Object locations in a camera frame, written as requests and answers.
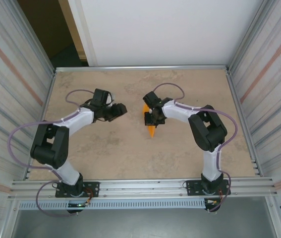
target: ventilation grille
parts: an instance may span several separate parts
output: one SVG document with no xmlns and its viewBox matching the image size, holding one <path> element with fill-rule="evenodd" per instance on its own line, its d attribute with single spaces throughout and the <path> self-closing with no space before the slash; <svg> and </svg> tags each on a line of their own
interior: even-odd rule
<svg viewBox="0 0 281 238">
<path fill-rule="evenodd" d="M 68 208 L 69 201 L 41 201 L 44 210 L 82 209 Z M 150 208 L 205 208 L 203 198 L 185 199 L 122 199 L 122 200 L 92 200 L 85 209 L 150 209 Z M 23 201 L 20 210 L 37 210 L 35 201 Z"/>
</svg>

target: aluminum rail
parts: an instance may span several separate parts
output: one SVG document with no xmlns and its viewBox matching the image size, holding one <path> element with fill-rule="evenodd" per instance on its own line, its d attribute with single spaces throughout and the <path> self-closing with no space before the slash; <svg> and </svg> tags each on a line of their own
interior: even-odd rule
<svg viewBox="0 0 281 238">
<path fill-rule="evenodd" d="M 183 182 L 192 179 L 136 179 L 136 180 L 85 180 L 99 181 L 99 197 L 94 199 L 164 199 L 189 198 Z M 38 189 L 47 181 L 14 181 L 8 200 L 34 200 Z M 82 200 L 82 198 L 56 198 L 56 189 L 48 184 L 40 193 L 44 200 Z M 271 178 L 232 178 L 230 197 L 276 196 Z M 192 196 L 207 198 L 210 196 Z"/>
<path fill-rule="evenodd" d="M 143 65 L 143 66 L 91 66 L 91 67 L 57 67 L 58 72 L 88 72 L 88 71 L 121 71 L 121 70 L 193 70 L 193 69 L 226 69 L 224 64 L 201 65 Z"/>
</svg>

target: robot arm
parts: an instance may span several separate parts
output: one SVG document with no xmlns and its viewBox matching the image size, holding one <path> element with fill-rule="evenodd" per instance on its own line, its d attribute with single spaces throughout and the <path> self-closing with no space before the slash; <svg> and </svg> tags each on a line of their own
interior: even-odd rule
<svg viewBox="0 0 281 238">
<path fill-rule="evenodd" d="M 195 142 L 204 151 L 202 185 L 209 193 L 216 190 L 223 180 L 223 174 L 217 168 L 217 153 L 227 135 L 227 130 L 219 116 L 216 113 L 204 112 L 201 107 L 175 103 L 171 98 L 161 100 L 154 92 L 148 93 L 143 99 L 151 109 L 150 112 L 145 113 L 145 125 L 165 124 L 167 118 L 174 118 L 190 124 Z M 210 105 L 204 108 L 214 109 Z"/>
<path fill-rule="evenodd" d="M 58 123 L 38 126 L 30 155 L 57 173 L 64 190 L 73 196 L 81 194 L 83 177 L 67 160 L 69 137 L 97 120 L 112 121 L 127 113 L 124 104 L 112 102 L 110 92 L 96 89 L 93 98 L 82 104 L 79 112 L 73 112 Z"/>
</svg>

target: aluminum frame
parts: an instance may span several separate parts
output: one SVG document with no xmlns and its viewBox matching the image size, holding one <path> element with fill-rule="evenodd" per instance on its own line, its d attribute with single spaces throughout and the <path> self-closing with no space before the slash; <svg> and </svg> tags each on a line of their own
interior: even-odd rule
<svg viewBox="0 0 281 238">
<path fill-rule="evenodd" d="M 209 198 L 210 195 L 188 196 L 183 183 L 200 178 L 178 179 L 132 179 L 132 180 L 85 180 L 100 182 L 99 199 L 172 199 L 172 198 Z M 38 189 L 47 181 L 14 181 L 8 201 L 34 200 Z M 39 198 L 44 200 L 82 200 L 82 198 L 56 198 L 52 184 L 45 186 Z M 271 178 L 245 177 L 232 178 L 231 197 L 276 196 L 277 192 Z"/>
<path fill-rule="evenodd" d="M 256 163 L 257 153 L 252 142 L 247 124 L 239 103 L 231 75 L 225 65 L 169 65 L 169 66 L 111 66 L 111 67 L 73 67 L 57 68 L 56 73 L 66 71 L 118 71 L 118 70 L 193 70 L 193 69 L 223 69 L 232 93 L 241 126 L 246 138 L 249 153 L 252 157 L 253 168 L 259 175 L 260 165 Z M 43 115 L 47 110 L 48 102 L 54 84 L 52 81 L 50 91 L 43 108 Z M 118 199 L 188 199 L 186 189 L 182 186 L 186 180 L 199 180 L 199 178 L 179 178 L 179 179 L 136 179 L 136 180 L 99 180 L 100 194 L 95 200 L 115 201 Z M 0 237 L 10 237 L 17 219 L 21 202 L 34 201 L 39 187 L 47 181 L 14 181 L 11 193 L 8 197 L 6 208 L 5 226 L 1 231 Z M 230 197 L 265 197 L 269 208 L 270 216 L 278 238 L 281 238 L 281 214 L 277 208 L 277 192 L 271 178 L 268 177 L 249 177 L 232 178 L 232 194 Z M 192 196 L 192 198 L 208 198 L 208 196 Z M 82 198 L 55 198 L 55 189 L 51 184 L 47 185 L 41 192 L 39 199 L 45 201 L 60 200 L 82 200 Z"/>
<path fill-rule="evenodd" d="M 50 97 L 51 97 L 51 94 L 52 94 L 52 89 L 53 89 L 53 86 L 55 84 L 55 81 L 56 81 L 56 73 L 52 77 L 52 80 L 51 80 L 51 83 L 50 83 L 50 86 L 49 86 L 49 90 L 48 90 L 47 98 L 45 100 L 44 105 L 41 108 L 41 116 L 40 116 L 39 120 L 45 119 L 45 115 L 46 115 L 47 110 L 48 110 L 48 104 L 49 104 L 49 101 L 50 101 Z M 29 155 L 28 164 L 31 165 L 32 162 L 33 162 L 33 159 Z M 31 171 L 31 169 L 29 169 L 29 168 L 25 169 L 25 172 L 24 172 L 24 175 L 23 175 L 23 180 L 28 178 L 28 175 L 29 175 L 30 171 Z"/>
<path fill-rule="evenodd" d="M 259 6 L 259 9 L 257 10 L 254 19 L 252 20 L 249 28 L 246 31 L 246 34 L 241 41 L 238 49 L 236 50 L 236 53 L 232 57 L 230 63 L 228 64 L 229 71 L 234 71 L 236 66 L 241 61 L 244 53 L 246 52 L 248 46 L 252 42 L 254 36 L 258 32 L 258 29 L 262 26 L 264 20 L 266 19 L 266 16 L 271 9 L 271 7 L 277 3 L 277 0 L 263 0 L 261 5 Z"/>
<path fill-rule="evenodd" d="M 91 66 L 91 67 L 58 67 L 58 72 L 120 71 L 120 70 L 193 70 L 193 69 L 226 69 L 224 64 L 201 65 L 144 65 L 144 66 Z"/>
</svg>

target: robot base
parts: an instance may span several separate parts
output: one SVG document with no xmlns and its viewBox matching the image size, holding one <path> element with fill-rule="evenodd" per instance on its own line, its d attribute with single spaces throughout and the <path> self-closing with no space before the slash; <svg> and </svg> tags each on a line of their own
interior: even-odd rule
<svg viewBox="0 0 281 238">
<path fill-rule="evenodd" d="M 228 180 L 223 179 L 222 182 L 218 185 L 216 190 L 205 190 L 203 187 L 203 181 L 202 180 L 187 180 L 185 182 L 186 184 L 186 191 L 188 196 L 203 196 L 203 195 L 214 195 L 219 196 L 220 190 L 222 191 L 222 194 L 225 195 L 228 190 Z"/>
<path fill-rule="evenodd" d="M 80 177 L 75 185 L 67 185 L 58 182 L 56 186 L 56 197 L 90 197 L 88 192 L 92 191 L 92 197 L 98 197 L 100 182 L 83 182 L 83 176 Z"/>
</svg>

